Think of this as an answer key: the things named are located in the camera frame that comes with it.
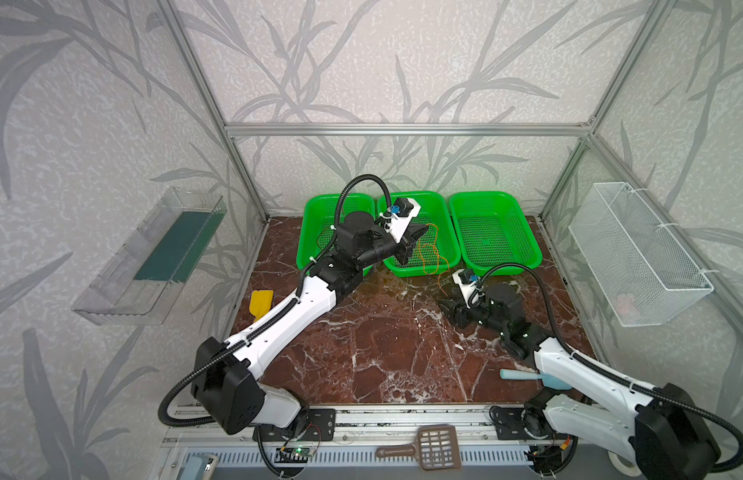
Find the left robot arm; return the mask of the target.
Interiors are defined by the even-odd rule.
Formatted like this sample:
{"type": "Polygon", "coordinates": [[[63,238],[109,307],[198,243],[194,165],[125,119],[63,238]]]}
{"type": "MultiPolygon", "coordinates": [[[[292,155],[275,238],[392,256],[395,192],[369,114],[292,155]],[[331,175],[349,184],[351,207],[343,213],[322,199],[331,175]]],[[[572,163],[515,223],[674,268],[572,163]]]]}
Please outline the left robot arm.
{"type": "Polygon", "coordinates": [[[393,198],[373,174],[350,180],[339,194],[331,238],[300,270],[293,292],[263,318],[227,340],[208,338],[196,352],[190,372],[161,400],[157,418],[173,428],[215,423],[227,434],[253,426],[272,426],[291,438],[307,430],[309,407],[294,393],[261,383],[279,353],[319,317],[331,312],[363,282],[363,272],[387,258],[407,264],[429,228],[417,222],[421,204],[393,198]],[[357,184],[381,188],[387,209],[379,214],[344,212],[357,184]]]}

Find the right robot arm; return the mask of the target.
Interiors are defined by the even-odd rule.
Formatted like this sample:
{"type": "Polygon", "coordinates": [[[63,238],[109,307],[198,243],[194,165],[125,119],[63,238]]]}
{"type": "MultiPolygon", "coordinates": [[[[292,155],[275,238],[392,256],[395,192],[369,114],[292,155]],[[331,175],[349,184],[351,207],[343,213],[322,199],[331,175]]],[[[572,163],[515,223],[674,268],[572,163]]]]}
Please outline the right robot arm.
{"type": "Polygon", "coordinates": [[[561,337],[551,298],[543,292],[549,327],[529,322],[523,298],[507,284],[491,285],[470,269],[453,273],[453,288],[439,300],[452,326],[471,324],[499,336],[517,362],[565,383],[589,398],[545,387],[525,404],[537,426],[575,436],[633,464],[647,479],[703,479],[743,466],[743,432],[695,406],[675,384],[637,381],[590,358],[561,337]]]}

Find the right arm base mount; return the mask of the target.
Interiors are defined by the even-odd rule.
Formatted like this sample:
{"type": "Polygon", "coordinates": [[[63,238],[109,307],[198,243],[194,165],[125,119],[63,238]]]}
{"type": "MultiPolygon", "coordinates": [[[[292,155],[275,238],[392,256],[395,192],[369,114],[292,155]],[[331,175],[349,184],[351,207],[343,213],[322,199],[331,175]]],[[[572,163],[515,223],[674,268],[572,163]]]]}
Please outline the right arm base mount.
{"type": "Polygon", "coordinates": [[[498,440],[539,441],[553,444],[569,440],[567,434],[555,431],[545,416],[521,405],[489,407],[489,420],[498,440]]]}

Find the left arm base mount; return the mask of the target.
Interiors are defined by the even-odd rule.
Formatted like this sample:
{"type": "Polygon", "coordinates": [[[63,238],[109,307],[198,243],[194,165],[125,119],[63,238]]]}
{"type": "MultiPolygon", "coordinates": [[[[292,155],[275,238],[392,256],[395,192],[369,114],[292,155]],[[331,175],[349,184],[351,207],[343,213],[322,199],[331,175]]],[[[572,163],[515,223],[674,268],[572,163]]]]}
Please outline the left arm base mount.
{"type": "Polygon", "coordinates": [[[285,442],[298,440],[323,442],[333,440],[337,411],[333,408],[307,408],[297,414],[295,420],[285,428],[261,425],[255,428],[253,438],[263,442],[285,442]]]}

